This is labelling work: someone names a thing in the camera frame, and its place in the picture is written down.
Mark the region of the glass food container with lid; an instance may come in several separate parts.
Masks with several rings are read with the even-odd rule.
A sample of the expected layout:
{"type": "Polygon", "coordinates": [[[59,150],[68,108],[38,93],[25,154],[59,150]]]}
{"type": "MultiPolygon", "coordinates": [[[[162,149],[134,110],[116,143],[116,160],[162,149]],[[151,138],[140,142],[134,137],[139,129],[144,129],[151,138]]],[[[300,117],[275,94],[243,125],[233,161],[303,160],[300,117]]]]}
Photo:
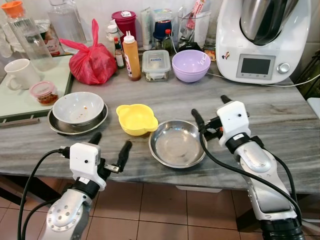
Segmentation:
{"type": "Polygon", "coordinates": [[[147,82],[164,82],[169,79],[171,69],[167,50],[146,50],[142,53],[142,71],[147,82]]]}

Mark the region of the white ceramic bowl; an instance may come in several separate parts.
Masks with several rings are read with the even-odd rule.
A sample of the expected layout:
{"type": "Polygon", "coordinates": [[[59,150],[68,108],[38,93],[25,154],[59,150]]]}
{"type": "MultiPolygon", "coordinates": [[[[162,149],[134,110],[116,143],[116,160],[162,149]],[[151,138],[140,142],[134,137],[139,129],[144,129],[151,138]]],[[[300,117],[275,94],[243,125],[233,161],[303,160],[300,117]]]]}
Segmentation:
{"type": "Polygon", "coordinates": [[[66,124],[84,126],[96,119],[104,107],[105,101],[98,94],[80,91],[60,97],[52,106],[52,114],[66,124]]]}

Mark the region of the clear bottle with orange cap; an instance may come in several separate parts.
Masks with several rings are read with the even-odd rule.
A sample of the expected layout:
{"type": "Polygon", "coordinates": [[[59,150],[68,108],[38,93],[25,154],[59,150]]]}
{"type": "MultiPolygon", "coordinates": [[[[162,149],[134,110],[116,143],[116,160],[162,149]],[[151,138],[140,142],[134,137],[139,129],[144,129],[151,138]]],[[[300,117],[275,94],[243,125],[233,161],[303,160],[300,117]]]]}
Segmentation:
{"type": "Polygon", "coordinates": [[[23,2],[20,0],[10,1],[0,5],[0,8],[6,14],[9,27],[33,66],[41,72],[54,68],[56,64],[53,57],[48,51],[36,23],[26,14],[23,2]]]}

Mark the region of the clear utensil holder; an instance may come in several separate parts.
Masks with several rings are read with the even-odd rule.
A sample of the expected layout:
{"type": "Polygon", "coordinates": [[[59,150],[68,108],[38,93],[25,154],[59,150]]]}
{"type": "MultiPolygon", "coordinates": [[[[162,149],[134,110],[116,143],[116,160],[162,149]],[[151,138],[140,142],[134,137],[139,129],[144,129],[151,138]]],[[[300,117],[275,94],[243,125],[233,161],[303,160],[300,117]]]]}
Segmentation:
{"type": "Polygon", "coordinates": [[[179,47],[194,42],[205,46],[211,17],[211,0],[195,0],[178,10],[177,43],[179,47]]]}

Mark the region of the empty round steel plate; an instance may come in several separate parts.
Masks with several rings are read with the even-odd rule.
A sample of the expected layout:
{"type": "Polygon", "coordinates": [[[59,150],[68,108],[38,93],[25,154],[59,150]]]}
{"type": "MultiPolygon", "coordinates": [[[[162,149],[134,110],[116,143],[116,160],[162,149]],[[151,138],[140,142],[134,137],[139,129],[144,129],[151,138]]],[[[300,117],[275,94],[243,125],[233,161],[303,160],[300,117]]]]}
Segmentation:
{"type": "Polygon", "coordinates": [[[151,155],[164,166],[187,169],[205,158],[198,127],[182,119],[170,119],[158,124],[150,134],[151,155]]]}

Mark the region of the small dark sauce bottle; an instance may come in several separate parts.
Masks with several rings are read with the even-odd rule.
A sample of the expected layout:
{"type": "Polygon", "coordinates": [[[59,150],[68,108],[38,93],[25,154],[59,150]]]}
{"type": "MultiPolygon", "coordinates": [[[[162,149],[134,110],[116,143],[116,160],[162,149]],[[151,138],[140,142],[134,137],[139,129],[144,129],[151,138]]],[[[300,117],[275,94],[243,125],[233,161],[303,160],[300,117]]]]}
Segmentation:
{"type": "Polygon", "coordinates": [[[119,37],[114,37],[113,41],[114,41],[114,47],[115,47],[114,57],[116,60],[116,64],[117,64],[118,68],[120,68],[120,69],[124,68],[125,67],[124,53],[122,51],[122,46],[119,41],[119,37]]]}

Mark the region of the white kitchen cooking machine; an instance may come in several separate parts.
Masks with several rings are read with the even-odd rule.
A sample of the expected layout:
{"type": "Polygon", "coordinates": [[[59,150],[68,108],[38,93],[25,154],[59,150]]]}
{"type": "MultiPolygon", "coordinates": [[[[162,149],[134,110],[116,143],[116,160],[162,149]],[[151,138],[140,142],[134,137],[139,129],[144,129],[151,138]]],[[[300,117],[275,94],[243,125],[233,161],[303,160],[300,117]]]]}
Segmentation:
{"type": "Polygon", "coordinates": [[[311,22],[311,0],[223,0],[215,62],[233,82],[271,84],[297,68],[311,22]]]}

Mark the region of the red tied plastic bag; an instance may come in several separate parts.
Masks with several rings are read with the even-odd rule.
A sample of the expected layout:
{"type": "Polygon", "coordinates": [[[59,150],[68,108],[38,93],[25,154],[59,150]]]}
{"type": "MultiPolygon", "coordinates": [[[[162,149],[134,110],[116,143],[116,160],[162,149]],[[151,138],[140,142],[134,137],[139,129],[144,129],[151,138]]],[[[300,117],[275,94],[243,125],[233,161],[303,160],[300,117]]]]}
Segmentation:
{"type": "Polygon", "coordinates": [[[70,73],[78,82],[85,85],[98,85],[106,83],[117,71],[118,66],[114,55],[99,43],[99,24],[96,19],[92,20],[93,44],[86,46],[70,39],[60,39],[60,42],[69,48],[78,50],[70,58],[70,73]]]}

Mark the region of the orange sauce squeeze bottle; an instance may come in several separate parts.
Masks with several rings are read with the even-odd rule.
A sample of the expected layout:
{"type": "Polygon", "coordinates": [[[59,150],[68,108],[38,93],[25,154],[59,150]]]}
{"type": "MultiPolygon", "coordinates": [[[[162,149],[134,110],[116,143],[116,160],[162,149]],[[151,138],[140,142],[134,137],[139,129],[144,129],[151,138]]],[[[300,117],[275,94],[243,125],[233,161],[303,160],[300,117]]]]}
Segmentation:
{"type": "Polygon", "coordinates": [[[122,43],[124,51],[124,59],[126,71],[131,81],[137,82],[141,79],[141,67],[138,57],[138,43],[133,35],[128,30],[123,37],[122,43]]]}

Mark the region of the pale green tray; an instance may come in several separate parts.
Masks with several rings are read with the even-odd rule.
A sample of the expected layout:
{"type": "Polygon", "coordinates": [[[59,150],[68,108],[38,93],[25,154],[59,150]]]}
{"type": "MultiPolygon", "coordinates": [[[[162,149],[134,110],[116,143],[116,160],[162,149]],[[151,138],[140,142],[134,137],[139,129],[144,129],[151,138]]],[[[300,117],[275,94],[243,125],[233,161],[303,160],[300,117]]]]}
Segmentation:
{"type": "MultiPolygon", "coordinates": [[[[71,93],[71,87],[73,86],[74,76],[70,73],[70,59],[71,55],[58,55],[52,58],[54,66],[50,70],[34,70],[40,76],[42,82],[54,84],[59,98],[71,93]]],[[[48,114],[53,104],[42,105],[30,95],[27,89],[9,89],[5,80],[10,79],[11,76],[7,73],[0,80],[0,122],[3,119],[10,121],[11,118],[28,118],[30,115],[37,118],[48,114]]]]}

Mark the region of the dark blue jar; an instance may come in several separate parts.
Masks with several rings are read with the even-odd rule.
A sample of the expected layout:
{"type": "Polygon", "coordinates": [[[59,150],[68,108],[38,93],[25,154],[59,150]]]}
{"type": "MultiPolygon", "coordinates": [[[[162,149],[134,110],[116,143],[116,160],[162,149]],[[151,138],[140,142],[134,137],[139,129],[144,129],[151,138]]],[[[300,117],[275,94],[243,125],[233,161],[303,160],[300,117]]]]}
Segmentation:
{"type": "Polygon", "coordinates": [[[172,29],[172,21],[171,20],[162,20],[154,22],[153,33],[152,36],[156,41],[162,41],[166,36],[166,30],[172,29]]]}

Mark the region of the maroon canister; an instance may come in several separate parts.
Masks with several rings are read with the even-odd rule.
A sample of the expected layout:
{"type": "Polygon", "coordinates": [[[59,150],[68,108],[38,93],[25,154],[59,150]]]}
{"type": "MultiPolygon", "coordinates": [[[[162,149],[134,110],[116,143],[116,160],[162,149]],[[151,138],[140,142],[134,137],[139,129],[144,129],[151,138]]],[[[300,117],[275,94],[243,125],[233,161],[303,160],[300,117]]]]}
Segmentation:
{"type": "Polygon", "coordinates": [[[135,14],[134,11],[117,11],[114,12],[111,17],[114,19],[119,31],[121,32],[119,38],[121,41],[123,41],[126,36],[126,32],[130,32],[130,34],[138,40],[136,28],[137,14],[135,14]]]}

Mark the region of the yellow plastic bowl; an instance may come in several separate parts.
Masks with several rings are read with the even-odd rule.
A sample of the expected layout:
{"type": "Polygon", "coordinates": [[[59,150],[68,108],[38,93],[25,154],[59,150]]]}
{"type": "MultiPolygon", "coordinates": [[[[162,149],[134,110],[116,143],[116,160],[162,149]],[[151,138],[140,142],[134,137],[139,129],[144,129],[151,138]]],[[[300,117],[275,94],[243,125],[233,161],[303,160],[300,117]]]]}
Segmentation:
{"type": "Polygon", "coordinates": [[[158,128],[158,119],[147,105],[141,103],[119,105],[116,114],[122,130],[133,137],[139,137],[158,128]]]}

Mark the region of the small tub with pink lid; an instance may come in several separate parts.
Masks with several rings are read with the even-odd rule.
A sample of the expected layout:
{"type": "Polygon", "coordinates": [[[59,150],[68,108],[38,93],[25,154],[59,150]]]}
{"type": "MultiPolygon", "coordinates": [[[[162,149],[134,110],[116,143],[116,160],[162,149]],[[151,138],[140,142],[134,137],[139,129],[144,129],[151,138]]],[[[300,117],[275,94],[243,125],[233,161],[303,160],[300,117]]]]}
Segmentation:
{"type": "Polygon", "coordinates": [[[30,95],[43,106],[53,105],[58,100],[58,90],[50,81],[41,81],[29,89],[30,95]]]}

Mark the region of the clear glass jug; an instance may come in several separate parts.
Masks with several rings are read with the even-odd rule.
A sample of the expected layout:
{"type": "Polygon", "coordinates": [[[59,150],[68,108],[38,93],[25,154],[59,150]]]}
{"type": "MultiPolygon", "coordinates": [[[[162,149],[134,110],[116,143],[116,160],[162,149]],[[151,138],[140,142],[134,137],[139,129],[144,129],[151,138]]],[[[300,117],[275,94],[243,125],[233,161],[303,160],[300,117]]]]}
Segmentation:
{"type": "Polygon", "coordinates": [[[86,44],[77,7],[69,0],[49,0],[51,9],[48,10],[51,25],[60,39],[86,44]]]}

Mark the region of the white ceramic mug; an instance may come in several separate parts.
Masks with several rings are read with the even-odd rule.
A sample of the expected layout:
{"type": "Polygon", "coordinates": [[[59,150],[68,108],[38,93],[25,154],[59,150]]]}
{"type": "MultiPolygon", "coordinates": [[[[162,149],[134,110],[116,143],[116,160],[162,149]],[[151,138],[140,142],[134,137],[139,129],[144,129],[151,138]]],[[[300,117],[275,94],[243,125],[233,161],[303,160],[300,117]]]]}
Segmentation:
{"type": "Polygon", "coordinates": [[[42,77],[29,59],[20,58],[4,67],[7,73],[6,86],[10,90],[29,90],[42,81],[42,77]]]}

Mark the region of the lilac plastic bowl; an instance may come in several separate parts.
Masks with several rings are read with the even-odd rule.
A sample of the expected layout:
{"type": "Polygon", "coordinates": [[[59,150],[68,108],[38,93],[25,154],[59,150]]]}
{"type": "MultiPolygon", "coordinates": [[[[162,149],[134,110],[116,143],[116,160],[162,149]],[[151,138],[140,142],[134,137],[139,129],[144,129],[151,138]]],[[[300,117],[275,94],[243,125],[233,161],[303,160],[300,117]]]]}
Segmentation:
{"type": "Polygon", "coordinates": [[[185,83],[198,82],[203,78],[211,65],[211,58],[202,51],[187,49],[172,57],[174,75],[185,83]]]}

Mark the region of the white side table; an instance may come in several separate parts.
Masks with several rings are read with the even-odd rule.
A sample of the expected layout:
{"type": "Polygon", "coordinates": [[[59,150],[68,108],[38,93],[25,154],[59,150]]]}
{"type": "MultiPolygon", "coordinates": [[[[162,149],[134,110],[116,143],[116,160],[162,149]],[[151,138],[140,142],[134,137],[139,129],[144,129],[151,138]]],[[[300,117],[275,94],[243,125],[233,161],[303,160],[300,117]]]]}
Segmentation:
{"type": "Polygon", "coordinates": [[[310,105],[317,118],[320,119],[320,98],[310,97],[306,101],[310,105]]]}

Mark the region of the steel plate under white bowl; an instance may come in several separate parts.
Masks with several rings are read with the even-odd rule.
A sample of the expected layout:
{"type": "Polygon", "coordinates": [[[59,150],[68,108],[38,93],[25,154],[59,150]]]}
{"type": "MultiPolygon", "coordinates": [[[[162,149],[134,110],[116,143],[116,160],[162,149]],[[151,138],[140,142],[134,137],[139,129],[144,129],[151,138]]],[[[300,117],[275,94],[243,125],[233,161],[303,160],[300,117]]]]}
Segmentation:
{"type": "Polygon", "coordinates": [[[84,135],[90,131],[96,130],[100,125],[102,125],[107,119],[108,112],[108,106],[103,106],[102,112],[98,115],[98,117],[92,119],[89,124],[83,126],[73,126],[62,122],[54,116],[53,110],[48,112],[47,119],[51,130],[55,131],[58,135],[65,137],[72,135],[84,135]]]}

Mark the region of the dark green bag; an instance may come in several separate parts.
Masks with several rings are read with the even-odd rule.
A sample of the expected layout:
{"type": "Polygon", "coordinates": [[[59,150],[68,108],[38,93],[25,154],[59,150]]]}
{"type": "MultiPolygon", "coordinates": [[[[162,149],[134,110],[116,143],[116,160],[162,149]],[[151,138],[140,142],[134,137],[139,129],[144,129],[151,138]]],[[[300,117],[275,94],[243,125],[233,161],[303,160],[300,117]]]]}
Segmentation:
{"type": "Polygon", "coordinates": [[[317,98],[320,93],[320,86],[318,83],[318,75],[320,74],[320,50],[318,50],[314,56],[311,58],[308,66],[304,70],[302,80],[304,82],[310,80],[309,82],[299,86],[299,90],[305,99],[317,98]]]}

